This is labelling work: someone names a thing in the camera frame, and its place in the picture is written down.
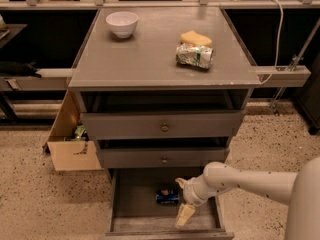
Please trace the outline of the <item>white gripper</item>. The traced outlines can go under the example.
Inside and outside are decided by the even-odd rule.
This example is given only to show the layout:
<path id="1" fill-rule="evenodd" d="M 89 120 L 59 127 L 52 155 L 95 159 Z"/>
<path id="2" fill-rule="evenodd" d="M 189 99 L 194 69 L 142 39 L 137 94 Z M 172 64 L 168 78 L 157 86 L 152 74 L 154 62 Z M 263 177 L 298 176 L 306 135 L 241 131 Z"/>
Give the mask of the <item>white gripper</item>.
<path id="1" fill-rule="evenodd" d="M 176 227 L 183 227 L 195 213 L 195 207 L 205 204 L 217 194 L 217 190 L 207 184 L 203 175 L 189 180 L 176 178 L 175 182 L 182 188 L 183 198 L 187 203 L 180 205 L 175 222 Z"/>

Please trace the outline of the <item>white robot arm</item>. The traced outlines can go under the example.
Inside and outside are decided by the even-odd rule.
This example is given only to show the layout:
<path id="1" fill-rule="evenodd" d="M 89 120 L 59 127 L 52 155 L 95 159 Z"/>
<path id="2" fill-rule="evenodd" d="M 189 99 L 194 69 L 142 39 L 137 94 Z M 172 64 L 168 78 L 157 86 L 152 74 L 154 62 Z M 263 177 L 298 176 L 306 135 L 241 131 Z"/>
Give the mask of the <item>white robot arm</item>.
<path id="1" fill-rule="evenodd" d="M 284 240 L 320 240 L 319 157 L 297 173 L 240 170 L 211 162 L 200 176 L 178 178 L 176 182 L 185 200 L 176 217 L 178 227 L 184 226 L 209 198 L 239 188 L 288 206 Z"/>

